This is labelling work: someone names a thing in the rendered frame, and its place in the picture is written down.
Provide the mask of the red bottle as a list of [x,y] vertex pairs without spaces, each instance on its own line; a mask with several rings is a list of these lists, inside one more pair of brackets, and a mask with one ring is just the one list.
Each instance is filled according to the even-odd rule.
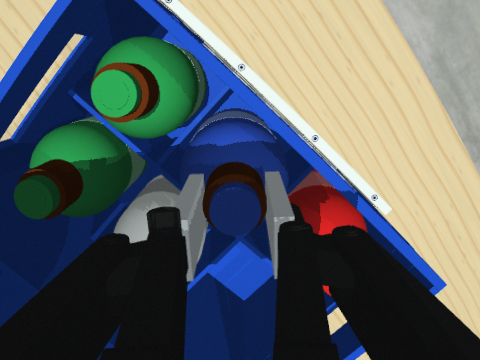
[[363,215],[315,169],[288,194],[288,198],[290,203],[300,207],[313,233],[332,236],[334,228],[346,225],[367,232]]

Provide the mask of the blue crate with dividers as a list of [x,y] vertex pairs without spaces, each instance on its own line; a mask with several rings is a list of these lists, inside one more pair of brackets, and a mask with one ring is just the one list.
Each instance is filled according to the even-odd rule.
[[[152,179],[163,175],[181,191],[182,157],[201,124],[219,111],[241,109],[261,118],[281,145],[289,167],[287,195],[315,168],[363,215],[368,234],[434,296],[447,286],[338,169],[171,14],[158,0],[57,0],[2,78],[0,139],[73,35],[83,35],[12,137],[0,141],[0,270],[4,274],[35,296],[95,240],[113,233],[121,215]],[[120,41],[137,36],[159,38],[192,52],[206,76],[206,95],[198,111],[173,132],[153,139],[120,133],[91,99],[91,84],[103,55]],[[59,214],[51,219],[22,214],[14,190],[29,171],[36,145],[55,128],[91,116],[149,163],[144,172],[99,214]],[[266,220],[239,236],[208,224],[194,281],[187,285],[184,360],[273,360],[277,279]]]
[[32,298],[33,295],[0,271],[0,326]]

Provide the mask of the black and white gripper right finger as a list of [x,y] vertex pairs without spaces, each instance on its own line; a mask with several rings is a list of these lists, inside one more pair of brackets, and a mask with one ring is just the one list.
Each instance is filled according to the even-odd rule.
[[277,279],[273,360],[340,360],[322,285],[371,360],[480,360],[480,338],[365,230],[313,233],[279,171],[265,172],[265,193]]

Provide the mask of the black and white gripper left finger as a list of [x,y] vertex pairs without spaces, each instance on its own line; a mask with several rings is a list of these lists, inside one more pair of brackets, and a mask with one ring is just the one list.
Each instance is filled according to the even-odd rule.
[[174,207],[147,212],[147,240],[97,239],[0,327],[0,360],[184,360],[204,192],[190,174]]

